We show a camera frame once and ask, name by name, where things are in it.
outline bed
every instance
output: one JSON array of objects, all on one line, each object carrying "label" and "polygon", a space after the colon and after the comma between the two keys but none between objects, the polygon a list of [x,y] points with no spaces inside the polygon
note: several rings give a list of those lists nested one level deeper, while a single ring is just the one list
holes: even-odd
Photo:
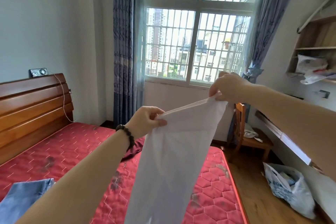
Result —
[{"label": "bed", "polygon": [[[73,105],[63,74],[65,112]],[[59,180],[113,129],[70,122],[55,76],[0,84],[0,201],[11,185],[46,178]],[[141,152],[120,163],[91,223],[124,223]],[[210,147],[183,223],[247,224],[223,152]]]}]

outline hand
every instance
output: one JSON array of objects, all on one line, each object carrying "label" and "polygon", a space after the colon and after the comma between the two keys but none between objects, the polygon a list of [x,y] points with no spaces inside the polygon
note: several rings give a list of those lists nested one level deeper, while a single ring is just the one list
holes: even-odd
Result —
[{"label": "hand", "polygon": [[159,114],[164,113],[158,107],[142,106],[132,116],[131,120],[125,125],[134,139],[147,135],[153,128],[167,125],[166,120],[154,120]]},{"label": "hand", "polygon": [[215,95],[218,91],[222,94],[216,97],[219,101],[228,101],[232,103],[246,103],[249,96],[249,89],[254,84],[240,77],[236,73],[227,73],[221,71],[219,78],[209,89],[209,97]]}]

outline desk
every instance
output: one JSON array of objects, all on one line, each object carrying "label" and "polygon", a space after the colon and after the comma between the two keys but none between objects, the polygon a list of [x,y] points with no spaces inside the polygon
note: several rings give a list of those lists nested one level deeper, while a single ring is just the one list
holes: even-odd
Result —
[{"label": "desk", "polygon": [[307,165],[313,167],[318,172],[324,174],[322,170],[295,144],[293,141],[283,133],[277,126],[275,126],[262,112],[256,111],[255,116],[261,120],[267,128],[269,128],[285,145],[288,146],[299,158]]}]

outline wooden floor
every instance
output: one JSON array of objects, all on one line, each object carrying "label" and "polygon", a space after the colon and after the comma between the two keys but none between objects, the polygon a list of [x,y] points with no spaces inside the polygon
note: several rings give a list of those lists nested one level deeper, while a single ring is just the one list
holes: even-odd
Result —
[{"label": "wooden floor", "polygon": [[[225,149],[225,157],[233,149]],[[233,180],[237,186],[250,224],[303,224],[325,223],[321,218],[307,219],[294,211],[284,200],[275,197],[263,175],[263,164],[258,152],[242,149],[229,163]]]}]

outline wooden headboard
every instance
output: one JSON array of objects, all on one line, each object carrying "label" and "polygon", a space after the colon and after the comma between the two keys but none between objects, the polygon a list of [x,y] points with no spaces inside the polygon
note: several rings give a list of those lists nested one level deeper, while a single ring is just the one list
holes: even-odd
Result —
[{"label": "wooden headboard", "polygon": [[0,84],[0,164],[73,120],[73,105],[63,74]]}]

